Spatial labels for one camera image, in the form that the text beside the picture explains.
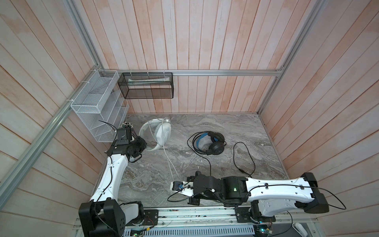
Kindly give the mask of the white headphones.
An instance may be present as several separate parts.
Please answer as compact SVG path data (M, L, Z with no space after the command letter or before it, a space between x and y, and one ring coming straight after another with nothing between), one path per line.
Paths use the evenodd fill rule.
M169 117L159 118L159 119L151 119L145 122L139 131L139 136L143 139L145 132L149 130L153 136L153 139L156 141L155 147L146 147L146 151L152 152L159 150L165 147L165 143L171 136L171 121Z

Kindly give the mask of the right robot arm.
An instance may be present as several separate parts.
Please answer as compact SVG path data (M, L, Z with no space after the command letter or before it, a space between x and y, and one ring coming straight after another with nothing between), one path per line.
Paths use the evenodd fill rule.
M172 184L172 190L189 197L191 205L201 199L219 201L224 207L239 207L249 202L250 219L254 223L274 220L281 212L302 209L310 214L328 213L324 188L319 187L313 173L297 179L262 180L240 176L215 178L196 172L186 182Z

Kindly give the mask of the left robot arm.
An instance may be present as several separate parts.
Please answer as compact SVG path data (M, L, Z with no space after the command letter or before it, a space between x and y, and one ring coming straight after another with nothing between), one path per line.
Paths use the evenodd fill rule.
M157 224L157 218L144 212L141 201L118 203L118 191L128 164L142 158L146 141L134 131L133 124L123 122L106 152L103 176L89 202L82 203L79 218L86 237L122 237L127 224L142 227L133 236L141 236Z

